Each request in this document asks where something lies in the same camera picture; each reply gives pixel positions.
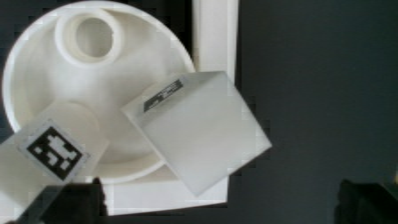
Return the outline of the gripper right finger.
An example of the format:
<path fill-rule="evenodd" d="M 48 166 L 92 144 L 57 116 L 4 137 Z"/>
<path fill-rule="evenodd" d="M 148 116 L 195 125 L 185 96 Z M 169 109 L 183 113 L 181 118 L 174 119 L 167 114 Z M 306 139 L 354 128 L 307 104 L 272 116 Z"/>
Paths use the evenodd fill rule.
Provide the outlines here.
<path fill-rule="evenodd" d="M 380 184 L 341 181 L 336 224 L 398 224 L 398 200 Z"/>

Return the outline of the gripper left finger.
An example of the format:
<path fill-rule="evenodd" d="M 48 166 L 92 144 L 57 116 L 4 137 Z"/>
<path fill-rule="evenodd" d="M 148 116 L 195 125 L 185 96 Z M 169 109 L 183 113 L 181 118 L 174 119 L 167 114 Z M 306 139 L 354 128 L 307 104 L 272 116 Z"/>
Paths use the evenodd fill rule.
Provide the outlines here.
<path fill-rule="evenodd" d="M 14 224 L 107 224 L 100 179 L 84 184 L 48 186 L 14 220 Z"/>

